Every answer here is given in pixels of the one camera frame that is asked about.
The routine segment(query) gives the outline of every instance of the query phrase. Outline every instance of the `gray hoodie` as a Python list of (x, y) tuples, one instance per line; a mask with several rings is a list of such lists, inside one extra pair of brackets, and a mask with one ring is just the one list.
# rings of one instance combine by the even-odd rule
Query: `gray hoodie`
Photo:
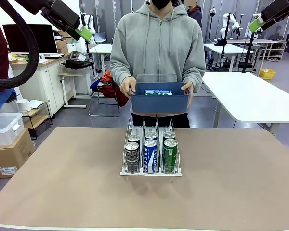
[(191, 81), (194, 92), (206, 71), (202, 32), (183, 5), (160, 21), (149, 2), (125, 15), (115, 32), (111, 76), (121, 85), (128, 76), (137, 82)]

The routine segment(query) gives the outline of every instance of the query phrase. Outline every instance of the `blue bin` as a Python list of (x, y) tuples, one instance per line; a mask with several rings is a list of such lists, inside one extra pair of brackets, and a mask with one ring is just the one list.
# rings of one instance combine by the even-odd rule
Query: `blue bin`
[[(182, 82), (136, 83), (136, 92), (131, 95), (132, 109), (143, 114), (185, 113), (190, 92), (186, 94)], [(169, 89), (172, 95), (145, 95), (145, 90)]]

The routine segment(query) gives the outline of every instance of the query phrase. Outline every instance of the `hand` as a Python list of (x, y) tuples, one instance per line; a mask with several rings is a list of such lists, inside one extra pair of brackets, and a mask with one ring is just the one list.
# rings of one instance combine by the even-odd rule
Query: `hand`
[(130, 88), (134, 94), (136, 92), (136, 80), (133, 76), (126, 77), (120, 86), (120, 91), (129, 99), (131, 99)]
[(184, 86), (181, 87), (182, 90), (186, 90), (186, 89), (189, 89), (189, 98), (188, 98), (188, 105), (187, 105), (187, 108), (189, 108), (189, 106), (191, 105), (192, 103), (192, 100), (193, 100), (193, 97), (194, 97), (194, 85), (191, 81), (188, 81)]

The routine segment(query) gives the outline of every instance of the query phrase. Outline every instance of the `monitor stand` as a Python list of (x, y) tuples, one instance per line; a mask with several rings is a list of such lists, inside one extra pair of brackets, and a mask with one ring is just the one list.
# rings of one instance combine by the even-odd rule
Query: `monitor stand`
[(59, 59), (64, 56), (64, 54), (42, 54), (45, 59)]

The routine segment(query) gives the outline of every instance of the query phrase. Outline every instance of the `person's right hand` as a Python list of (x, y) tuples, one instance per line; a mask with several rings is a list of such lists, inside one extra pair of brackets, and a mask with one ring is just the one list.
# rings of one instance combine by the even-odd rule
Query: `person's right hand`
[(120, 91), (129, 99), (131, 99), (131, 93), (136, 92), (136, 80), (133, 76), (126, 77), (121, 86), (120, 86)]

